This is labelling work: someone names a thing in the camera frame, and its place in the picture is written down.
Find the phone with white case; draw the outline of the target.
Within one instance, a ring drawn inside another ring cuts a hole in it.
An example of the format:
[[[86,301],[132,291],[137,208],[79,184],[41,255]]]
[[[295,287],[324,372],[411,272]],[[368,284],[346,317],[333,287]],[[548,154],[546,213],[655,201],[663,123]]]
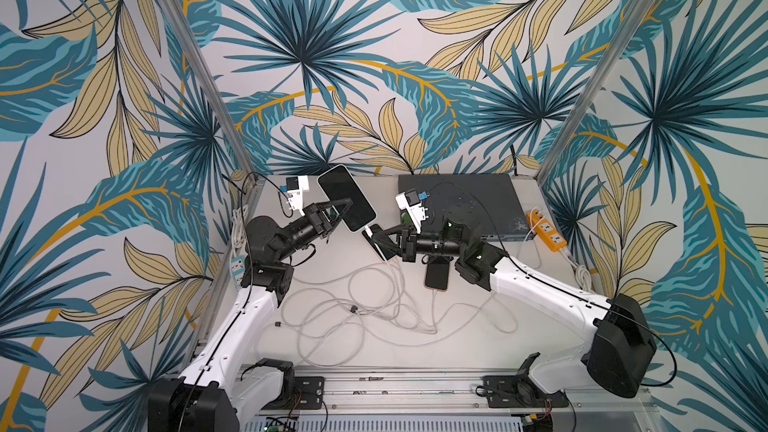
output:
[[[365,227],[362,234],[367,243],[382,260],[389,261],[397,256],[395,243],[388,235],[383,233],[383,229],[378,224]]]

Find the phone with light blue case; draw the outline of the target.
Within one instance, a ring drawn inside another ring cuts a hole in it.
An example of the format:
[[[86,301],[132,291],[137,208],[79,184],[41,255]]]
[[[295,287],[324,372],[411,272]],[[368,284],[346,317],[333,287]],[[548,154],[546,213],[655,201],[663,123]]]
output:
[[[375,209],[347,167],[337,165],[321,174],[317,182],[331,201],[347,201],[342,220],[350,232],[359,232],[375,222]]]

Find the phone with pink case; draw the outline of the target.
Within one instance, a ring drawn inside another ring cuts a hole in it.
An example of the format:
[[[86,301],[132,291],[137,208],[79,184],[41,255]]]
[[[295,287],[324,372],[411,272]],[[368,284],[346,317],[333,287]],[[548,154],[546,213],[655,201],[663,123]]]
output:
[[[449,284],[451,259],[430,257],[426,262],[424,286],[433,291],[446,291]]]

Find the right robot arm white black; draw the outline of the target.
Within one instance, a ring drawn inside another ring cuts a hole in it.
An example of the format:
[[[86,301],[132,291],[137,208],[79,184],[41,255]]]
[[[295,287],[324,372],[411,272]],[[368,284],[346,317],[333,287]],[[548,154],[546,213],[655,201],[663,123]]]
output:
[[[575,333],[581,345],[548,355],[535,352],[524,362],[524,380],[539,391],[599,386],[621,398],[637,395],[657,345],[635,299],[624,294],[610,299],[570,286],[457,223],[439,233],[400,225],[369,236],[375,248],[405,262],[419,255],[451,257],[466,282],[519,300]]]

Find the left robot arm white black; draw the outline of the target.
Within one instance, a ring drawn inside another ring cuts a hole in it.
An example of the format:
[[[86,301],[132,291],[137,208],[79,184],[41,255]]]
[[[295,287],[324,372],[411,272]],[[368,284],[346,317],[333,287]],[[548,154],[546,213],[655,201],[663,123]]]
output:
[[[352,207],[349,198],[316,202],[279,226],[269,216],[239,221],[244,265],[228,315],[202,351],[175,379],[163,379],[147,402],[151,431],[238,431],[266,405],[292,396],[293,364],[261,359],[255,377],[241,373],[257,329],[278,310],[290,288],[289,258],[335,231]]]

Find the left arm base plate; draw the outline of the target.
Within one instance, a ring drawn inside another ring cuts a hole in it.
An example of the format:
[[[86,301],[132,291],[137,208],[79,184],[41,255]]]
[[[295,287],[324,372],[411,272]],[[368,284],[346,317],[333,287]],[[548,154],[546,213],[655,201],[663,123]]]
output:
[[[277,399],[264,406],[263,411],[309,410],[323,408],[325,378],[322,376],[295,377],[288,382]]]

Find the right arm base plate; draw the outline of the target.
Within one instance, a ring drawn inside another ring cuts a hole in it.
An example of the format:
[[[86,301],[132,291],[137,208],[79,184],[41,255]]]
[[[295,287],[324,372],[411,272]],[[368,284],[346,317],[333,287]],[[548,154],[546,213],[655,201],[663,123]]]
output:
[[[569,401],[562,392],[546,394],[527,377],[517,375],[487,375],[474,393],[487,401],[491,409],[568,408]]]

